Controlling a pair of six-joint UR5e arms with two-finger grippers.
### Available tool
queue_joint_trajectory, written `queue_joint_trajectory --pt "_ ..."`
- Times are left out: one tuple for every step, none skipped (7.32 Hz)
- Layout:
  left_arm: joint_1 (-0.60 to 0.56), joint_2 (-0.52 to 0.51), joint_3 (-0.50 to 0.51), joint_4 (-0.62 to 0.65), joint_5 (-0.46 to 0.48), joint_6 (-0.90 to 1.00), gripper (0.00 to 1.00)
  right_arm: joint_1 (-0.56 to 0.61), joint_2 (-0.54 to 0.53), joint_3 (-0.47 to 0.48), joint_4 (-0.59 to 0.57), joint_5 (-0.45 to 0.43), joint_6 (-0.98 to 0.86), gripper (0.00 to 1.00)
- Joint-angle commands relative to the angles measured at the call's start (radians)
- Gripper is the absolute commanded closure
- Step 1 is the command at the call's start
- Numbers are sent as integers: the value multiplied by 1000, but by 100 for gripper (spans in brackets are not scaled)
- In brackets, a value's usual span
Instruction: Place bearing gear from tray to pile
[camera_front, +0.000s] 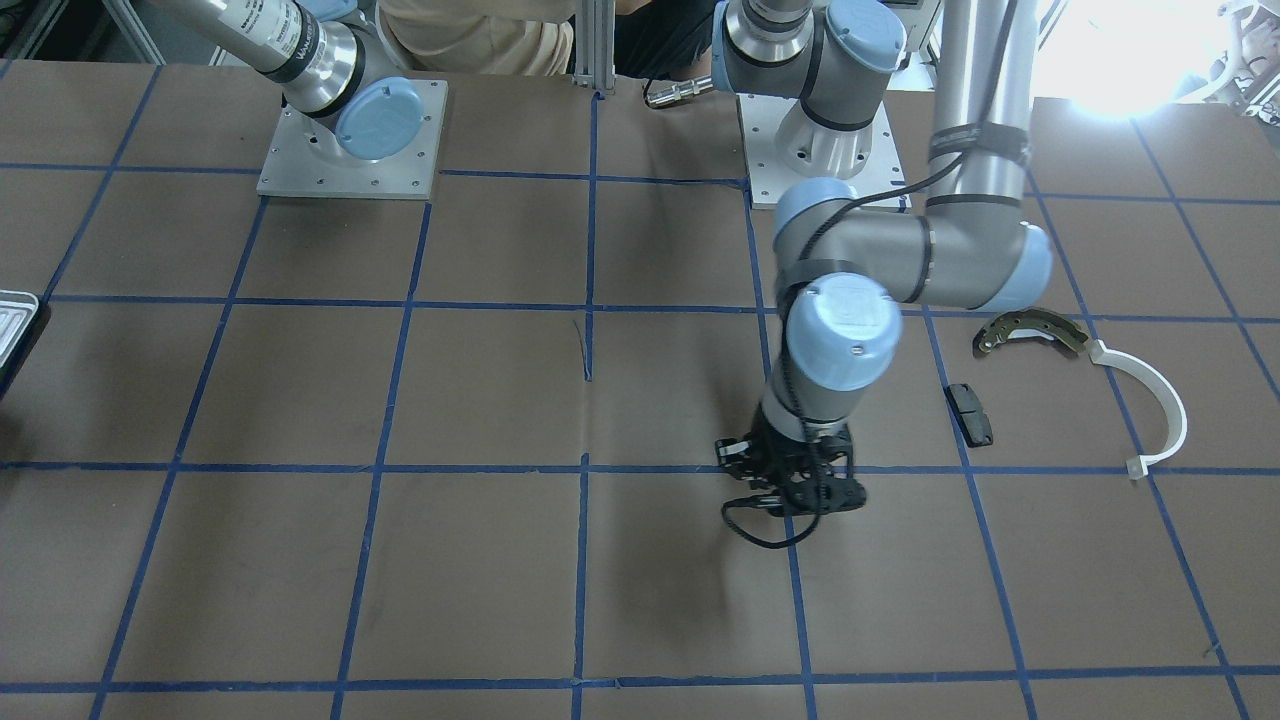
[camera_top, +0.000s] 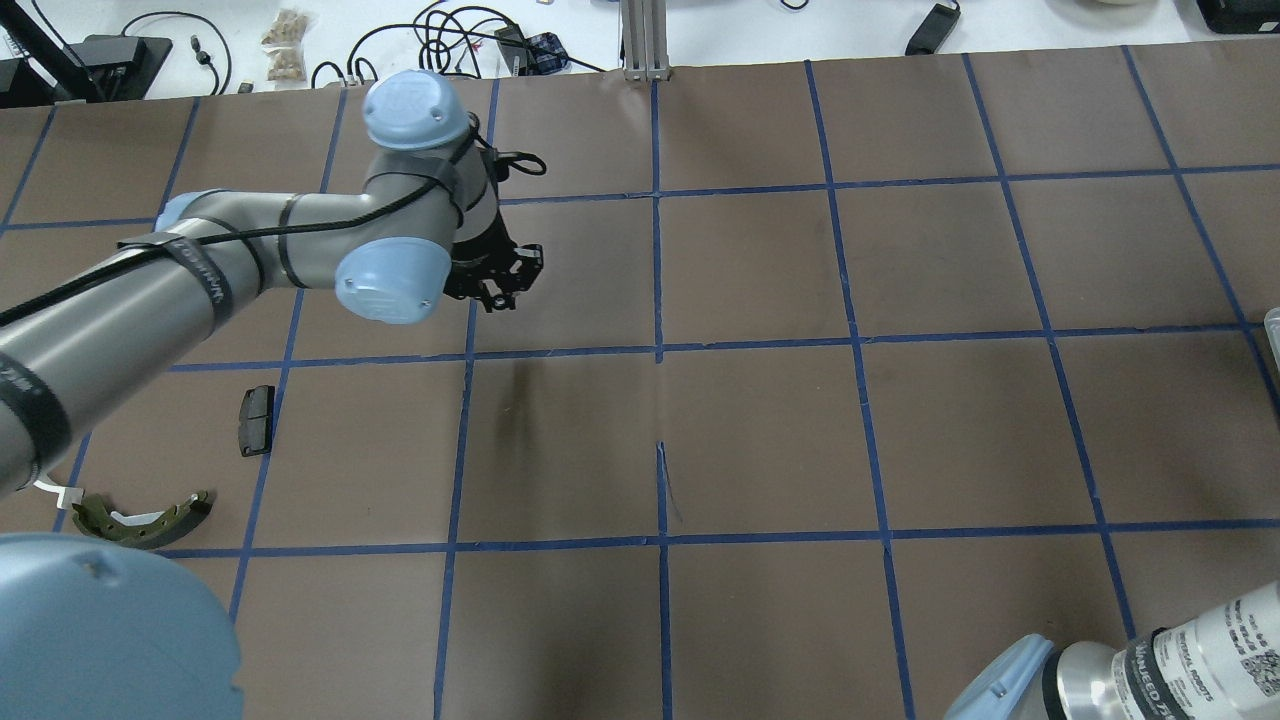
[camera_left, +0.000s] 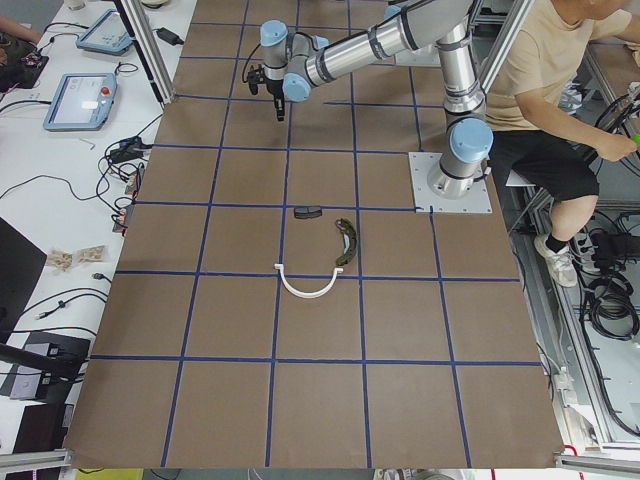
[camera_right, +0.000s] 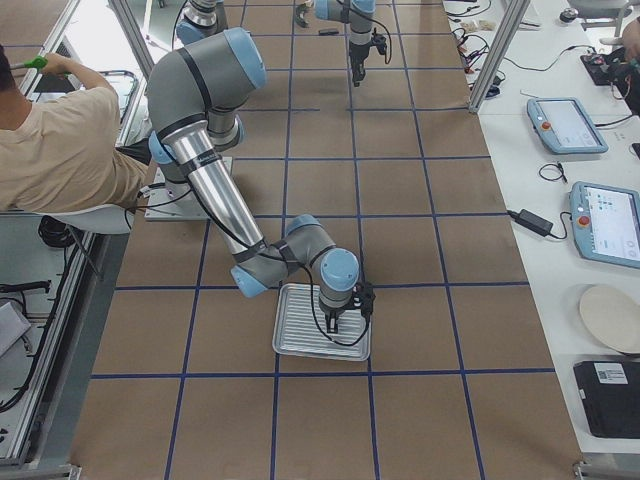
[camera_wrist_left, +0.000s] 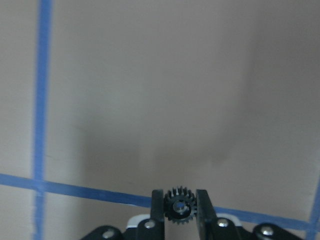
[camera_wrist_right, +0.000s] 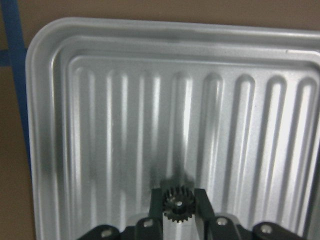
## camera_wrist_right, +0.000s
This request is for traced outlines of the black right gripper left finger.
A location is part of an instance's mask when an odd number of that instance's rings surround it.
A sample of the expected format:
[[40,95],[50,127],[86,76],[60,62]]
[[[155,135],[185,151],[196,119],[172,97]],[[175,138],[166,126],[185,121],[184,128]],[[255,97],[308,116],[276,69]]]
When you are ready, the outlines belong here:
[[149,213],[124,231],[112,225],[99,225],[84,234],[86,240],[162,240],[163,234],[163,194],[160,188],[151,190]]

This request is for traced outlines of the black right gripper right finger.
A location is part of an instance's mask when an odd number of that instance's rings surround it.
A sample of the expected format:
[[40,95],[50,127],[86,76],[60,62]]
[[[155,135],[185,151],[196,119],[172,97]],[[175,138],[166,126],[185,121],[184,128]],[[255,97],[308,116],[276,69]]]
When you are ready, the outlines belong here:
[[251,230],[231,218],[216,215],[206,191],[194,189],[195,225],[200,240],[303,240],[304,238],[268,221],[260,222]]

